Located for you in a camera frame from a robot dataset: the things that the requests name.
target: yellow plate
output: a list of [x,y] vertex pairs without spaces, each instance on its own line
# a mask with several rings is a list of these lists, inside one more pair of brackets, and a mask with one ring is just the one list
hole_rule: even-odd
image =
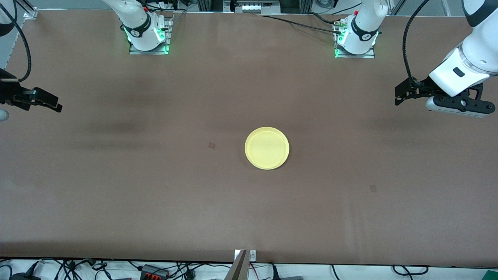
[[289,156],[289,141],[278,129],[258,128],[249,134],[244,149],[254,166],[271,170],[281,166]]

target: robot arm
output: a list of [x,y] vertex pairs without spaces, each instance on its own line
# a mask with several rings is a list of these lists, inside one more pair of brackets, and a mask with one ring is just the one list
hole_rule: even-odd
[[[123,23],[124,30],[129,41],[135,48],[141,51],[152,50],[162,43],[164,35],[164,16],[154,12],[146,12],[142,5],[136,0],[102,0],[108,4],[118,14]],[[13,0],[0,0],[3,9],[0,10],[0,36],[7,35],[16,26],[17,17]],[[26,44],[26,51],[29,56],[29,48]],[[28,111],[31,106],[43,106],[56,112],[62,111],[62,105],[58,103],[58,98],[40,88],[32,90],[20,85],[22,79],[18,79],[7,71],[0,69],[0,104],[8,104]],[[0,109],[0,122],[6,121],[9,114],[6,110]]]
[[[423,81],[408,77],[396,87],[395,104],[428,97],[426,108],[482,118],[495,111],[481,100],[482,82],[498,74],[498,0],[463,0],[467,22],[473,28],[443,62]],[[470,91],[476,97],[470,97]]]
[[498,73],[498,1],[465,0],[463,8],[472,33],[429,74],[451,97]]
[[364,0],[358,13],[349,15],[337,44],[352,54],[364,54],[375,44],[378,29],[388,12],[387,0]]
[[102,0],[118,15],[131,44],[149,51],[165,40],[164,16],[146,12],[136,0]]

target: black cable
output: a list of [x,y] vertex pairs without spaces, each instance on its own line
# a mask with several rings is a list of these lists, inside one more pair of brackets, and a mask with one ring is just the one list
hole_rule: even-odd
[[22,42],[24,43],[24,48],[26,49],[26,55],[28,58],[28,69],[26,70],[26,74],[24,77],[18,79],[17,81],[22,82],[26,80],[29,77],[29,74],[31,73],[31,52],[29,51],[29,46],[28,46],[28,41],[26,40],[26,37],[24,36],[24,33],[21,30],[21,27],[19,24],[17,24],[17,21],[12,17],[12,15],[7,11],[7,9],[0,3],[0,8],[3,10],[3,12],[7,15],[7,17],[14,23],[15,28],[19,32],[19,35],[21,36]]
[[60,262],[60,261],[58,261],[58,260],[56,260],[54,258],[41,258],[40,260],[42,260],[42,261],[54,261],[54,262],[56,262],[56,263],[58,263],[60,265],[62,264],[62,262]]
[[334,267],[334,265],[331,266],[332,266],[332,271],[334,272],[334,276],[336,277],[337,280],[340,280],[339,276],[337,276],[336,268]]
[[101,272],[104,272],[104,271],[103,271],[103,270],[99,270],[99,271],[97,271],[97,273],[95,273],[95,278],[94,278],[94,280],[97,280],[97,276],[98,276],[98,275],[99,275],[99,273],[101,273]]
[[205,264],[209,267],[224,267],[224,268],[228,268],[228,269],[231,269],[232,267],[229,267],[229,266],[225,266],[225,265],[210,265],[210,264]]
[[31,265],[31,267],[26,271],[26,273],[24,274],[26,277],[28,278],[31,278],[33,277],[33,274],[34,274],[34,269],[36,268],[36,265],[39,263],[40,261],[36,261],[34,264]]
[[[396,267],[402,267],[402,268],[406,271],[406,273],[401,273],[401,272],[398,272],[398,271],[396,270]],[[410,280],[413,280],[413,276],[420,276],[420,275],[424,275],[424,274],[426,274],[426,273],[428,273],[428,272],[429,272],[429,267],[424,267],[424,268],[425,268],[425,270],[424,270],[424,271],[422,271],[422,272],[412,273],[412,272],[410,272],[410,271],[406,268],[406,266],[396,266],[396,265],[393,265],[393,266],[392,266],[392,270],[394,271],[394,273],[396,273],[396,274],[398,274],[398,275],[400,275],[400,276],[408,276],[408,277],[410,277]]]
[[183,267],[181,267],[181,263],[176,263],[176,271],[175,271],[175,273],[173,273],[173,274],[171,274],[171,275],[168,275],[168,278],[173,278],[173,277],[175,277],[175,276],[176,276],[179,272],[180,272],[181,276],[183,276],[183,274],[182,274],[182,270],[183,270],[184,268],[186,268],[187,266],[188,266],[188,264],[185,264]]
[[[177,265],[174,265],[174,266],[172,266],[172,267],[161,268],[161,269],[155,270],[155,271],[153,271],[152,273],[150,273],[150,274],[149,274],[149,276],[144,277],[144,279],[140,279],[140,280],[150,280],[150,279],[152,278],[152,275],[153,275],[153,274],[156,274],[156,273],[157,273],[157,272],[159,272],[159,271],[164,271],[164,270],[172,269],[172,268],[174,268],[174,267],[176,267],[176,268],[177,268],[178,266],[177,266]],[[176,274],[178,274],[178,270],[177,270],[174,274],[169,275],[167,278],[172,278],[172,277],[174,277]]]
[[10,274],[8,277],[8,280],[10,280],[12,278],[12,267],[9,265],[1,265],[0,268],[8,268],[8,270],[10,270]]
[[325,22],[325,23],[328,23],[328,24],[334,24],[334,22],[333,22],[333,21],[326,20],[326,19],[324,19],[321,15],[319,15],[319,14],[317,14],[317,13],[315,13],[315,12],[312,12],[312,11],[311,11],[311,12],[307,12],[306,14],[312,14],[312,15],[316,16],[319,20],[321,20],[321,21],[323,21],[323,22]]
[[103,267],[102,268],[102,271],[104,272],[104,274],[107,276],[107,278],[109,280],[114,280],[112,277],[111,277],[111,274],[106,270],[106,267]]
[[186,265],[186,267],[187,267],[187,272],[185,272],[185,274],[183,275],[183,278],[184,278],[185,280],[187,280],[187,273],[188,273],[188,270],[189,270],[189,268],[188,268],[188,264]]
[[344,12],[344,11],[346,11],[346,10],[349,10],[349,9],[352,9],[352,8],[356,8],[356,7],[358,7],[359,5],[361,5],[362,3],[363,3],[363,2],[360,2],[360,3],[358,3],[358,4],[354,5],[354,6],[351,6],[351,7],[349,7],[349,8],[346,8],[346,9],[343,9],[343,10],[340,10],[340,11],[337,11],[337,12],[333,12],[333,13],[331,13],[331,14],[338,14],[338,13],[340,13],[340,12]]
[[[204,265],[204,264],[198,265],[198,266],[196,266],[196,267],[194,267],[194,268],[192,268],[192,269],[187,270],[187,272],[188,272],[188,271],[194,271],[194,270],[196,270],[197,268],[199,268],[199,267],[201,267],[201,266],[203,266],[203,265]],[[183,275],[184,275],[184,274],[182,274],[182,275],[180,275],[180,276],[177,276],[177,277],[173,278],[172,280],[177,280],[177,279],[180,279],[180,278],[182,278],[182,277],[183,277]]]
[[63,261],[61,263],[61,266],[59,267],[59,270],[57,271],[57,273],[55,274],[55,277],[54,277],[54,280],[59,280],[59,273],[61,272],[62,268],[65,266],[66,264],[66,261]]
[[334,34],[341,34],[339,31],[328,30],[328,29],[323,29],[323,28],[314,27],[314,26],[310,26],[310,25],[305,25],[305,24],[302,24],[302,23],[298,23],[298,22],[295,22],[295,21],[286,20],[286,19],[283,19],[283,18],[273,17],[271,15],[268,15],[268,16],[265,16],[265,17],[273,18],[273,19],[278,19],[278,20],[281,20],[281,21],[288,22],[290,24],[295,24],[295,25],[299,25],[299,26],[302,26],[302,27],[311,28],[311,29],[315,29],[315,30],[319,30],[319,31],[325,31],[325,32],[330,32],[330,33],[334,33]]
[[278,270],[275,264],[271,264],[273,268],[273,280],[280,280],[280,276],[278,275]]
[[413,12],[411,17],[408,19],[408,22],[406,23],[405,31],[403,33],[403,43],[402,43],[403,44],[402,45],[403,61],[405,63],[406,73],[408,74],[408,78],[410,80],[413,80],[413,76],[411,75],[410,66],[408,65],[408,58],[406,57],[406,37],[408,36],[408,30],[410,29],[411,22],[417,16],[418,12],[420,12],[420,10],[422,10],[422,8],[425,6],[425,4],[427,4],[427,2],[429,2],[429,1],[430,0],[424,0],[424,2],[422,2],[422,4],[420,4],[420,6],[418,6],[418,8],[415,10],[415,12]]
[[67,271],[67,267],[66,265],[64,265],[64,273],[66,274],[66,276],[64,276],[64,280],[71,280],[71,276],[69,276],[69,272]]
[[175,25],[175,23],[176,23],[179,19],[181,19],[181,17],[183,16],[183,14],[185,14],[185,13],[187,12],[187,10],[186,10],[186,9],[181,9],[181,8],[179,8],[179,9],[163,9],[163,8],[161,8],[161,7],[151,6],[151,5],[147,4],[147,3],[145,3],[145,6],[147,7],[147,9],[148,9],[149,11],[176,11],[176,10],[180,10],[180,11],[182,11],[182,12],[181,12],[181,14],[179,15],[179,17],[173,21],[173,24],[171,25],[171,27],[173,27],[173,26]]
[[12,0],[14,2],[14,20],[17,22],[17,2],[15,0]]
[[134,265],[132,262],[128,261],[128,263],[133,266],[134,268],[138,269],[138,266]]

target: brown table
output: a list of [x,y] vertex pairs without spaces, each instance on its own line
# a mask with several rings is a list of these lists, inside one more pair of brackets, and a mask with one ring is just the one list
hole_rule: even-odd
[[[406,21],[385,20],[376,59],[336,59],[327,33],[188,14],[169,55],[132,56],[112,11],[41,11],[23,28],[23,86],[64,109],[7,108],[0,255],[496,266],[498,114],[394,106]],[[415,77],[469,33],[464,18],[415,20]],[[25,61],[18,42],[7,69]],[[244,154],[262,126],[291,145],[273,171]]]

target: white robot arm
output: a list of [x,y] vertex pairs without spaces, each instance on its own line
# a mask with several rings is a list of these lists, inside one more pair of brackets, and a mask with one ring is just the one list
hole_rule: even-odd
[[472,33],[429,74],[452,97],[498,73],[498,1],[464,0],[463,8]]
[[[418,82],[408,77],[399,84],[396,105],[406,99],[428,97],[426,108],[431,111],[479,118],[495,111],[493,103],[481,100],[481,93],[482,82],[498,74],[498,0],[463,0],[462,5],[472,33],[427,79]],[[476,91],[475,98],[470,91]]]
[[146,12],[136,0],[102,0],[118,15],[131,44],[149,51],[165,40],[164,16]]
[[364,0],[358,13],[346,18],[346,30],[337,44],[352,54],[368,52],[375,44],[378,29],[388,10],[387,0]]

